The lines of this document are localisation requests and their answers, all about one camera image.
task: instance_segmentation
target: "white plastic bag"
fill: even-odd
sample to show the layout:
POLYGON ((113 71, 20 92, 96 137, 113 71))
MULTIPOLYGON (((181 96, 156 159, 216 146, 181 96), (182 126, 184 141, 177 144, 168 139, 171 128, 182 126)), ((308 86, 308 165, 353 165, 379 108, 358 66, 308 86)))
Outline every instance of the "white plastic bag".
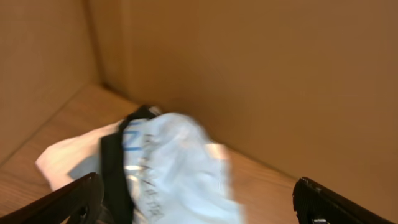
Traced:
POLYGON ((194 120, 176 113, 134 120, 123 139, 136 223, 243 223, 226 152, 194 120))

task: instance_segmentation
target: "black strap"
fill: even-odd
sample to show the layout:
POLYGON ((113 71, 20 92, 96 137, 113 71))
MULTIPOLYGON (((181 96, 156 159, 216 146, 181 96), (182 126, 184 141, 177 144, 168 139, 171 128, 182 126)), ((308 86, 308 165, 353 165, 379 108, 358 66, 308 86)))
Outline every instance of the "black strap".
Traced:
POLYGON ((101 138, 101 173, 104 182, 104 202, 109 208, 114 221, 118 224, 131 224, 134 203, 127 188, 123 168, 123 131, 130 121, 135 119, 152 119, 157 115, 151 106, 143 105, 127 116, 119 125, 119 130, 101 138))

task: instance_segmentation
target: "wooden floor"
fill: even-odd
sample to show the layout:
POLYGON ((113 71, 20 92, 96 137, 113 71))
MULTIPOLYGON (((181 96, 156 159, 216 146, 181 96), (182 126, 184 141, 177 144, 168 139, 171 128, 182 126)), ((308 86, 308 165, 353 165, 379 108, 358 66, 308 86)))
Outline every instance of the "wooden floor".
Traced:
MULTIPOLYGON (((34 164, 47 146, 120 120, 137 107, 99 86, 82 89, 0 164, 0 216, 50 192, 34 164)), ((234 197, 244 205, 247 223, 298 223, 292 205, 294 179, 237 152, 229 156, 234 197)))

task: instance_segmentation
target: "cardboard wall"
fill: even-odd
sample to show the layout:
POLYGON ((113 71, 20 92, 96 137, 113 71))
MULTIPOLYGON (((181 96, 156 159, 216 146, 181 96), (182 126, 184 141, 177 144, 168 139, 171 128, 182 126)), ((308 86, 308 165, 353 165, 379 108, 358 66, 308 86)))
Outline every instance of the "cardboard wall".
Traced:
POLYGON ((0 0, 0 163, 96 73, 82 1, 0 0))
POLYGON ((233 149, 395 222, 397 9, 392 0, 91 1, 115 90, 190 114, 233 149))

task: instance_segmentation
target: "white cloth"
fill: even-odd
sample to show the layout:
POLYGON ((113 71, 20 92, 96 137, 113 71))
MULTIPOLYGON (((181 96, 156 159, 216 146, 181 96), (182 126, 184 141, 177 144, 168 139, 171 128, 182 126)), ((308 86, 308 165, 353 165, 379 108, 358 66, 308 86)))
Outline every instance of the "white cloth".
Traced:
POLYGON ((36 166, 51 189, 58 190, 90 172, 99 172, 99 140, 114 133, 118 125, 119 122, 110 124, 49 146, 36 160, 36 166))

